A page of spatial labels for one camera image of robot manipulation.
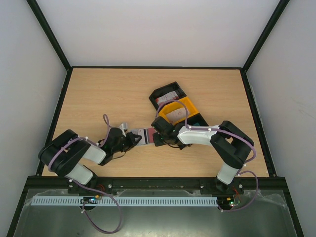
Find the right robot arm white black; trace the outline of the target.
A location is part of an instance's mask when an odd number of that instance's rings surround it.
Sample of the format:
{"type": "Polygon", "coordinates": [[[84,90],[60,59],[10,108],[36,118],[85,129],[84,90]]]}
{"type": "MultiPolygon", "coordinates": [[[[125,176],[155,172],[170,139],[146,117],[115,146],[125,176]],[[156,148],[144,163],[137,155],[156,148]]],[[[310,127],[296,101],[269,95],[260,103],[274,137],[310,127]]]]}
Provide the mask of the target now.
{"type": "Polygon", "coordinates": [[[163,117],[157,117],[151,124],[156,146],[168,145],[183,149],[193,144],[212,146],[223,165],[215,177],[214,187],[220,193],[227,193],[232,181],[247,162],[256,157],[254,142],[230,121],[216,126],[194,126],[187,121],[173,125],[163,117]]]}

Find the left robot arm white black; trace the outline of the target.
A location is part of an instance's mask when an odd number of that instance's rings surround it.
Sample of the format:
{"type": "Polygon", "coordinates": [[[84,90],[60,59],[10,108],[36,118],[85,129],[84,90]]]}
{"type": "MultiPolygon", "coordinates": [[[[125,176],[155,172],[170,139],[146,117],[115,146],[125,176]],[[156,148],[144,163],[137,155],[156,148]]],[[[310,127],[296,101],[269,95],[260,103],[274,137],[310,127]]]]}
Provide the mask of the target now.
{"type": "Polygon", "coordinates": [[[141,140],[141,135],[125,133],[119,127],[110,127],[103,140],[93,143],[87,137],[79,137],[68,129],[43,147],[38,158],[57,176],[88,185],[96,174],[80,164],[81,159],[104,166],[113,159],[114,154],[128,152],[141,140]]]}

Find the beige card holder wallet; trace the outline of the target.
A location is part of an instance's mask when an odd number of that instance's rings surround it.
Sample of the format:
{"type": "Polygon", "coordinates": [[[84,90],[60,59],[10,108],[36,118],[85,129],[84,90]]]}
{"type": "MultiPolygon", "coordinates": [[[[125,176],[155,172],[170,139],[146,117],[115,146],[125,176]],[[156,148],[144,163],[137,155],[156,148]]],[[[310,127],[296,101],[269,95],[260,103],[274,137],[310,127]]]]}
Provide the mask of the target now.
{"type": "Polygon", "coordinates": [[[154,144],[153,134],[157,131],[154,128],[139,128],[131,131],[135,135],[142,136],[137,146],[145,146],[154,144]]]}

